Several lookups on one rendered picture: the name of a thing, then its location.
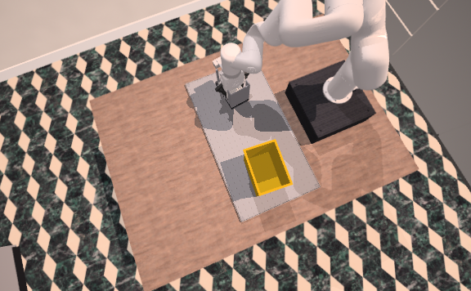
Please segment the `yellow open-top bin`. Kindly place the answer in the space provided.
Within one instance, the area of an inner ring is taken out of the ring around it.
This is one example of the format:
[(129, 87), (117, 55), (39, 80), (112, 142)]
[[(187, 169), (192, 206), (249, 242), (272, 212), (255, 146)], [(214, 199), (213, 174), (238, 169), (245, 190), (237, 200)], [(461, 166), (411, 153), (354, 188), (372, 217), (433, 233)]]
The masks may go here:
[(243, 151), (256, 196), (293, 185), (276, 139)]

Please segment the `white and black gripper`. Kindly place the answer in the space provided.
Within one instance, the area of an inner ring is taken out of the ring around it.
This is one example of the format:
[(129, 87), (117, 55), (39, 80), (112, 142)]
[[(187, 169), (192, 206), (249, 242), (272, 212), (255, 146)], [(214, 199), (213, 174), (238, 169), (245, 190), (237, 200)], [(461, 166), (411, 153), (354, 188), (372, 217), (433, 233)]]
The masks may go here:
[(248, 78), (249, 73), (241, 71), (240, 76), (238, 78), (229, 79), (225, 78), (225, 76), (220, 77), (220, 84), (215, 88), (216, 92), (221, 92), (223, 95), (227, 96), (227, 90), (232, 90), (241, 85), (244, 87), (244, 82)]

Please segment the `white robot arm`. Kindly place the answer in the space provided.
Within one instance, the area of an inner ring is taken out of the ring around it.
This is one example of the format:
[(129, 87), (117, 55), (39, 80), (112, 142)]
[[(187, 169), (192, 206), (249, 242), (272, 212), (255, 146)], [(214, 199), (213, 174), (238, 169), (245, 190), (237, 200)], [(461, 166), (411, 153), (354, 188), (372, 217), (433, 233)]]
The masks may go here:
[(385, 0), (363, 0), (363, 7), (362, 0), (325, 0), (325, 15), (314, 19), (312, 0), (280, 0), (263, 22), (252, 25), (244, 36), (242, 52), (234, 43), (222, 47), (221, 56), (213, 60), (216, 69), (222, 68), (221, 76), (234, 79), (241, 71), (259, 73), (264, 40), (273, 47), (282, 42), (287, 47), (305, 47), (351, 36), (348, 58), (332, 82), (333, 77), (323, 86), (326, 99), (342, 104), (353, 90), (374, 90), (387, 79)]

